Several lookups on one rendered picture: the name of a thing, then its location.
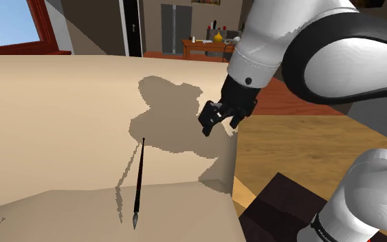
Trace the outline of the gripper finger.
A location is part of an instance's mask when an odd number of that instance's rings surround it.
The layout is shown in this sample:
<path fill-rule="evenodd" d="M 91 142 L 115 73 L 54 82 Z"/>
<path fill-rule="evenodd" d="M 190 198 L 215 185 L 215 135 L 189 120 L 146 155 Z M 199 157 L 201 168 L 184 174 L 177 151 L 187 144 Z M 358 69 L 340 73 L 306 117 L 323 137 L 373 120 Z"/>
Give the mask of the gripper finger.
<path fill-rule="evenodd" d="M 237 113 L 234 114 L 231 121 L 230 126 L 235 129 L 239 125 L 239 123 L 245 118 L 245 115 L 243 113 Z"/>
<path fill-rule="evenodd" d="M 207 101 L 198 117 L 202 126 L 202 133 L 208 137 L 212 128 L 225 119 L 223 105 L 220 102 Z"/>

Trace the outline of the dark thin paintbrush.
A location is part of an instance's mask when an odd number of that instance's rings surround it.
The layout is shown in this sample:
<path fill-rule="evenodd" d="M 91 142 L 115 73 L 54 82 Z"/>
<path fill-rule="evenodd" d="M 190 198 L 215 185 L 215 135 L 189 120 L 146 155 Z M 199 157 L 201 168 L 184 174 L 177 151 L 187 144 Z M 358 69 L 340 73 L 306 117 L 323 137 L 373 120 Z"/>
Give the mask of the dark thin paintbrush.
<path fill-rule="evenodd" d="M 133 229 L 136 229 L 137 222 L 138 222 L 138 214 L 140 211 L 140 194 L 141 194 L 141 187 L 142 187 L 142 173 L 143 173 L 143 165 L 144 165 L 144 141 L 145 141 L 145 138 L 143 137 L 142 149 L 140 153 L 140 163 L 139 163 L 139 169 L 137 174 L 135 202 L 134 202 L 134 209 L 133 209 Z"/>

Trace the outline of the dark door with white frame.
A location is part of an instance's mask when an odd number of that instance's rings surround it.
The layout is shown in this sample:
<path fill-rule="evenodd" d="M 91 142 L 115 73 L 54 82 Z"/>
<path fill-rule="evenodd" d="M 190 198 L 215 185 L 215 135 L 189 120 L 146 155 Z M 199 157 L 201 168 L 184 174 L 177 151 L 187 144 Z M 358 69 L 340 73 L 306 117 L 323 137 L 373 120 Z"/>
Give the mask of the dark door with white frame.
<path fill-rule="evenodd" d="M 119 0 L 126 56 L 142 57 L 142 37 L 138 0 Z"/>

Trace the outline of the beige sofa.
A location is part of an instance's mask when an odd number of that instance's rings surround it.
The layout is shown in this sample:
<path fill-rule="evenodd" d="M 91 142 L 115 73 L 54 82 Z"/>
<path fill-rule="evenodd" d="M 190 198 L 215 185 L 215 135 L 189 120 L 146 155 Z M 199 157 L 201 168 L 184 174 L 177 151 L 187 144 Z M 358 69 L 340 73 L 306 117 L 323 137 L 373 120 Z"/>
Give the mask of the beige sofa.
<path fill-rule="evenodd" d="M 0 242 L 245 242 L 231 198 L 237 133 L 222 122 L 206 137 L 198 121 L 226 68 L 0 56 Z"/>

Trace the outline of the dark robot stand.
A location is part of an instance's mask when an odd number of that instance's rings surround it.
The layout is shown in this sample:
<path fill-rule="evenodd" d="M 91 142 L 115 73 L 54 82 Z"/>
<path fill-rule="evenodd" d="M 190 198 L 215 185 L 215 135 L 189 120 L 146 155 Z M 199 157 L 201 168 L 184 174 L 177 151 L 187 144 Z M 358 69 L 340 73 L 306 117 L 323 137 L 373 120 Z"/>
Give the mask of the dark robot stand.
<path fill-rule="evenodd" d="M 326 201 L 277 173 L 239 217 L 246 242 L 347 241 L 387 242 L 379 230 L 360 223 L 348 209 L 344 191 L 337 188 Z"/>

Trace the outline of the red framed window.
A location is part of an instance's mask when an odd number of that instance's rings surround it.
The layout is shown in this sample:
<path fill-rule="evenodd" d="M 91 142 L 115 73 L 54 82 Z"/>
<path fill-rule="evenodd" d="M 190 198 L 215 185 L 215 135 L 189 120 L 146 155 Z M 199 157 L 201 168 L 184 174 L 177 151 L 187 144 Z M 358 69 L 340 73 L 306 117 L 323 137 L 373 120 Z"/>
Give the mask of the red framed window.
<path fill-rule="evenodd" d="M 26 0 L 40 41 L 1 45 L 0 55 L 71 55 L 59 50 L 44 0 Z"/>

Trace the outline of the grey tall cabinet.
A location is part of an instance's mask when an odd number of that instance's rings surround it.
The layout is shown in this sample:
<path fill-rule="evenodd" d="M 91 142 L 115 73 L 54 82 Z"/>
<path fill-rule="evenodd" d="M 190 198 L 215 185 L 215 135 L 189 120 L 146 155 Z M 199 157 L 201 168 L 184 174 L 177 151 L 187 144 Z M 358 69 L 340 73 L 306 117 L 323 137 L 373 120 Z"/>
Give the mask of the grey tall cabinet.
<path fill-rule="evenodd" d="M 191 35 L 192 6 L 161 4 L 162 52 L 182 55 L 183 39 Z"/>

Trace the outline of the orange wooden table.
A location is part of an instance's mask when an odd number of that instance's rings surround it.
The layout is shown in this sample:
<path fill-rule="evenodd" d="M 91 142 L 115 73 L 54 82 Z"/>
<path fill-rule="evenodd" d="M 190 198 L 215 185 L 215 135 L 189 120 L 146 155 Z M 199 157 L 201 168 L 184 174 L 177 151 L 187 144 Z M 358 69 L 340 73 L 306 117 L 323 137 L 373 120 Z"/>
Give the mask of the orange wooden table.
<path fill-rule="evenodd" d="M 204 52 L 221 52 L 221 53 L 233 53 L 235 45 L 225 44 L 222 42 L 210 42 L 204 43 L 203 41 L 195 41 L 193 43 L 192 39 L 182 39 L 183 43 L 183 59 L 188 60 L 190 58 L 190 52 L 193 51 L 204 51 Z"/>

